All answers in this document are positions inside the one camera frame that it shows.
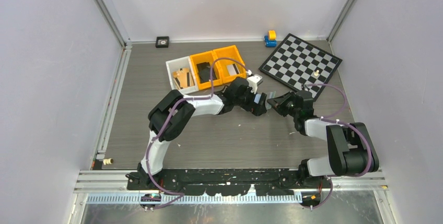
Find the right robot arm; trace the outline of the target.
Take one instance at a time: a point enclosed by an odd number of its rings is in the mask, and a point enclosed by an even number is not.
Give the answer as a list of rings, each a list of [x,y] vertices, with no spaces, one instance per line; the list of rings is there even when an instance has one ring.
[[[300,134],[326,141],[328,154],[303,160],[298,167],[298,181],[313,187],[320,176],[363,176],[379,169],[364,123],[329,120],[314,113],[314,100],[307,91],[288,92],[267,102],[281,116],[291,116]]]

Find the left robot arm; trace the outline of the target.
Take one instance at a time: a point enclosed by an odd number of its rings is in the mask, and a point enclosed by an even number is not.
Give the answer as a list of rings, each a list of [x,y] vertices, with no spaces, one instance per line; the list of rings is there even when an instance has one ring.
[[[149,113],[149,142],[140,162],[140,182],[149,190],[160,183],[164,157],[170,142],[177,138],[188,121],[194,116],[222,115],[234,107],[260,116],[267,112],[266,94],[258,93],[262,83],[260,75],[237,77],[228,86],[213,95],[190,96],[174,89],[169,92]]]

